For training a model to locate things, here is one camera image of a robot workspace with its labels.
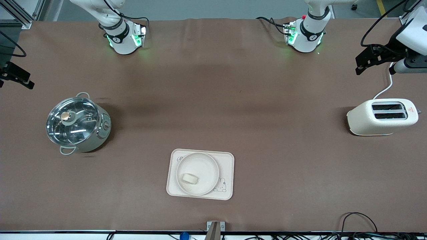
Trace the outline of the round cream plate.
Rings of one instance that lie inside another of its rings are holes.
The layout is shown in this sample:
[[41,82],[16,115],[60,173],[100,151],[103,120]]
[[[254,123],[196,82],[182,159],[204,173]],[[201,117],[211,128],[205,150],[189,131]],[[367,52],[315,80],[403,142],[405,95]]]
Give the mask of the round cream plate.
[[[185,184],[181,175],[189,173],[199,178],[198,184]],[[179,187],[191,196],[203,196],[210,193],[219,180],[219,166],[216,160],[208,154],[191,153],[180,161],[176,170]]]

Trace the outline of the cream two-slot toaster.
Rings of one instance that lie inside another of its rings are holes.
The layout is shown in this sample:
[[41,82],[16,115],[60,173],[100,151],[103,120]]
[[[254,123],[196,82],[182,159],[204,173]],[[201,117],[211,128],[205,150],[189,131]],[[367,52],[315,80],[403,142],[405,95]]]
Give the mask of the cream two-slot toaster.
[[403,98],[373,99],[346,114],[349,130],[358,136],[386,136],[408,128],[418,121],[419,111]]

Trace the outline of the glass pot lid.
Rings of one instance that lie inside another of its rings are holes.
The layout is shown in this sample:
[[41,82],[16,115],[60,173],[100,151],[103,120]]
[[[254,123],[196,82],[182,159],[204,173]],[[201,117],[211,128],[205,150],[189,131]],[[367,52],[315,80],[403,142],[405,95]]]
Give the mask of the glass pot lid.
[[47,117],[47,136],[61,146],[74,146],[95,132],[99,109],[90,99],[72,97],[58,103]]

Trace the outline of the stainless steel electric pot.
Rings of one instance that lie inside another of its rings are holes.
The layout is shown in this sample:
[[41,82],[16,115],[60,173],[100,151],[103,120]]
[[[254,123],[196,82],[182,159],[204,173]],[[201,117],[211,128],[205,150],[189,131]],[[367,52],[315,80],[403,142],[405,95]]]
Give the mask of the stainless steel electric pot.
[[[90,99],[90,95],[86,92],[80,92],[75,97],[84,97]],[[99,109],[98,126],[95,132],[87,140],[74,146],[59,146],[59,151],[62,155],[68,156],[76,152],[91,152],[104,144],[111,132],[111,117],[104,108],[96,104]]]

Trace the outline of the brown table cover mat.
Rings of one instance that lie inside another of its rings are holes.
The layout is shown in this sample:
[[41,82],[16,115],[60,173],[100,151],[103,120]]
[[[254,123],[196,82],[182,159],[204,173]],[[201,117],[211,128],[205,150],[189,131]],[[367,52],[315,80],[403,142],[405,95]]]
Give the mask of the brown table cover mat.
[[[0,88],[0,230],[335,231],[348,212],[380,231],[427,231],[427,74],[393,76],[384,98],[422,111],[393,135],[359,137],[346,113],[385,88],[387,65],[355,74],[373,19],[333,19],[295,52],[259,20],[152,21],[147,49],[114,52],[95,22],[20,33],[34,89]],[[62,155],[49,112],[86,92],[111,117],[91,152]],[[230,152],[229,200],[171,196],[175,149]]]

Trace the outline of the cream rabbit print tray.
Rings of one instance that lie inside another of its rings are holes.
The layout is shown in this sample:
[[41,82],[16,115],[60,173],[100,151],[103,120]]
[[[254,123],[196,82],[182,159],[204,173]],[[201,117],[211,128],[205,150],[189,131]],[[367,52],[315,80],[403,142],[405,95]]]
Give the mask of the cream rabbit print tray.
[[[210,193],[203,196],[191,196],[186,194],[183,190],[181,190],[176,179],[176,170],[180,161],[183,159],[183,157],[195,152],[205,153],[213,157],[218,163],[220,170],[217,185]],[[234,168],[235,158],[230,152],[175,149],[172,151],[170,157],[166,191],[171,196],[224,201],[229,200],[233,195]]]

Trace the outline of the aluminium frame profile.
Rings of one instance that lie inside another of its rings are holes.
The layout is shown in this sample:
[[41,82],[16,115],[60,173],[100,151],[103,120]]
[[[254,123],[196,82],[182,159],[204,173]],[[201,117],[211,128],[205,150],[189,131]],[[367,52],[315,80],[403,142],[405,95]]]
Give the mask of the aluminium frame profile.
[[0,26],[19,26],[30,29],[40,20],[47,0],[0,0]]

